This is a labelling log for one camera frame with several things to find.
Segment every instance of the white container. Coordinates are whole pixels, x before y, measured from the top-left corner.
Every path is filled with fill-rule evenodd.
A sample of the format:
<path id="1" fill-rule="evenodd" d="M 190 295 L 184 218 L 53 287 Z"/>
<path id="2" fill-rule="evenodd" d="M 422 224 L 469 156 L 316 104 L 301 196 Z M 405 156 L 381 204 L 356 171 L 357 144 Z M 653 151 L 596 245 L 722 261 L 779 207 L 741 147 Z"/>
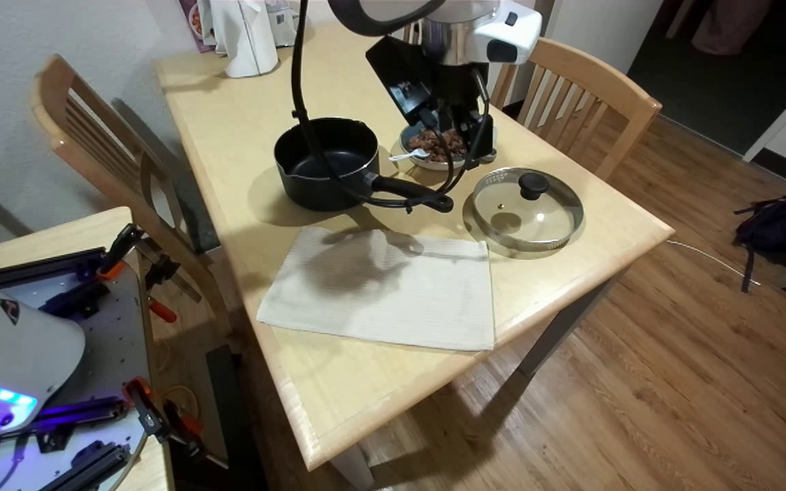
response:
<path id="1" fill-rule="evenodd" d="M 229 58 L 226 77 L 260 77 L 278 66 L 266 0 L 210 0 L 217 50 Z"/>

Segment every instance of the chair backrest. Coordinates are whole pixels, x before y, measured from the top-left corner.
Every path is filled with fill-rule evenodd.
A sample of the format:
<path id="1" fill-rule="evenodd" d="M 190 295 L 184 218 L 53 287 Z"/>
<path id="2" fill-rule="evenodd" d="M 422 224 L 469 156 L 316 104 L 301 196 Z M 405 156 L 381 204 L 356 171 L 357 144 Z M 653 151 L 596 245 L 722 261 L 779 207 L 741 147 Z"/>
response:
<path id="1" fill-rule="evenodd" d="M 501 72 L 494 106 L 510 104 L 521 72 L 531 72 L 531 88 L 520 122 L 602 177 L 619 167 L 660 113 L 615 66 L 548 39 L 537 40 L 527 66 Z"/>
<path id="2" fill-rule="evenodd" d="M 198 283 L 222 334 L 236 336 L 218 282 L 185 239 L 169 170 L 151 144 L 64 58 L 35 77 L 33 114 L 49 147 L 105 200 L 131 207 L 134 224 Z"/>

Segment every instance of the saucepan handle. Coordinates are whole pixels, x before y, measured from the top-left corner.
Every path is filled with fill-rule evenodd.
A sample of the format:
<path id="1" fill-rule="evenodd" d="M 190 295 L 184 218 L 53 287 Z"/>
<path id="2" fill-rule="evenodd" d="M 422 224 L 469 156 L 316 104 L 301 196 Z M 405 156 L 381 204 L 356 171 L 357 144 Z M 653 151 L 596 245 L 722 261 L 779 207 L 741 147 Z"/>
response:
<path id="1" fill-rule="evenodd" d="M 381 177 L 371 179 L 371 192 L 400 194 L 405 200 L 415 200 L 415 204 L 426 204 L 426 207 L 439 209 L 439 214 L 450 214 L 453 209 L 453 200 L 450 196 L 435 194 L 432 188 L 423 188 L 423 186 L 406 182 L 406 179 L 394 179 L 394 177 L 382 177 L 381 174 Z"/>

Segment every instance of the doorway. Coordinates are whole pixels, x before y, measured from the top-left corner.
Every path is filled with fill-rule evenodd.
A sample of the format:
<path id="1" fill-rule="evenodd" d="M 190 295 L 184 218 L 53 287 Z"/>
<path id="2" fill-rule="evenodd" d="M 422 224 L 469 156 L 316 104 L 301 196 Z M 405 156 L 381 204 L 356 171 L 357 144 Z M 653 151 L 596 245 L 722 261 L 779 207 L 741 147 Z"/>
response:
<path id="1" fill-rule="evenodd" d="M 664 104 L 664 114 L 744 156 L 786 108 L 786 0 L 775 0 L 741 54 L 708 54 L 693 32 L 712 0 L 693 0 L 674 39 L 666 31 L 679 0 L 666 0 L 632 78 Z"/>

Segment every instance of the cable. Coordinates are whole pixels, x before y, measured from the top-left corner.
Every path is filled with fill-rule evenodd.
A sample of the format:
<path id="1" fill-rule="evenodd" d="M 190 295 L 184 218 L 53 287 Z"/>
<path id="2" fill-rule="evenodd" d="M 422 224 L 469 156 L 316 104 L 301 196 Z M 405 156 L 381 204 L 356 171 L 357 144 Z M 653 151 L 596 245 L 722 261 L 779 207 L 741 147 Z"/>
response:
<path id="1" fill-rule="evenodd" d="M 293 91 L 293 114 L 301 119 L 301 125 L 310 122 L 307 102 L 304 102 L 304 44 L 307 44 L 307 16 L 310 16 L 310 0 L 301 0 L 301 24 L 295 31 L 295 47 L 293 47 L 293 72 L 291 72 L 291 91 Z"/>
<path id="2" fill-rule="evenodd" d="M 439 102 L 439 117 L 438 117 L 438 125 L 435 128 L 430 128 L 432 130 L 432 137 L 438 140 L 438 147 L 443 147 L 443 156 L 445 156 L 445 164 L 447 164 L 447 174 L 445 174 L 445 182 L 438 188 L 438 194 L 447 194 L 453 186 L 453 174 L 456 174 L 456 167 L 453 167 L 453 156 L 450 156 L 450 147 L 447 147 L 447 141 L 445 141 L 445 133 L 443 133 L 443 113 L 445 113 L 447 106 Z"/>
<path id="3" fill-rule="evenodd" d="M 445 137 L 443 137 L 443 130 L 439 130 L 439 119 L 443 119 L 443 117 L 438 117 L 438 128 L 432 128 L 432 130 L 435 130 L 435 140 L 438 140 L 438 144 L 443 147 L 445 160 L 447 160 L 447 177 L 445 177 L 445 182 L 438 188 L 438 194 L 453 192 L 453 188 L 458 186 L 458 179 L 467 174 L 467 170 L 473 170 L 473 164 L 476 164 L 476 151 L 479 151 L 480 137 L 484 137 L 484 122 L 488 119 L 488 113 L 492 113 L 488 93 L 486 93 L 486 84 L 484 84 L 484 78 L 480 78 L 480 74 L 479 74 L 479 66 L 473 66 L 473 77 L 476 77 L 476 84 L 479 84 L 484 108 L 480 108 L 479 130 L 476 130 L 476 140 L 473 140 L 469 147 L 467 147 L 467 156 L 464 156 L 461 170 L 453 170 L 450 147 L 447 147 L 447 141 L 445 141 Z"/>
<path id="4" fill-rule="evenodd" d="M 464 170 L 453 170 L 453 159 L 450 159 L 450 151 L 447 151 L 447 144 L 445 144 L 445 137 L 439 133 L 439 114 L 443 114 L 443 102 L 439 102 L 439 108 L 438 108 L 438 117 L 432 117 L 430 113 L 423 113 L 422 114 L 422 119 L 423 119 L 423 125 L 430 128 L 430 122 L 426 119 L 435 119 L 438 125 L 435 128 L 430 128 L 432 133 L 435 133 L 435 140 L 438 140 L 438 144 L 443 147 L 443 152 L 445 152 L 445 159 L 447 159 L 447 177 L 445 177 L 445 182 L 439 186 L 439 188 L 435 188 L 435 192 L 426 192 L 426 194 L 422 194 L 422 196 L 401 196 L 401 200 L 370 200 L 371 204 L 378 204 L 378 207 L 405 207 L 405 209 L 413 209 L 413 207 L 419 207 L 419 204 L 426 204 L 426 203 L 432 203 L 432 200 L 438 200 L 438 196 L 447 196 L 447 192 L 458 182 L 458 177 L 461 177 L 461 171 Z"/>
<path id="5" fill-rule="evenodd" d="M 682 242 L 682 239 L 666 239 L 666 242 L 668 242 L 668 245 L 678 245 L 678 248 L 686 248 L 686 252 L 690 252 L 690 253 L 700 253 L 700 256 L 704 256 L 704 260 L 722 265 L 723 269 L 730 269 L 730 272 L 746 279 L 737 268 L 731 268 L 731 265 L 723 261 L 722 256 L 712 256 L 712 253 L 697 248 L 697 245 L 690 245 L 690 242 Z"/>

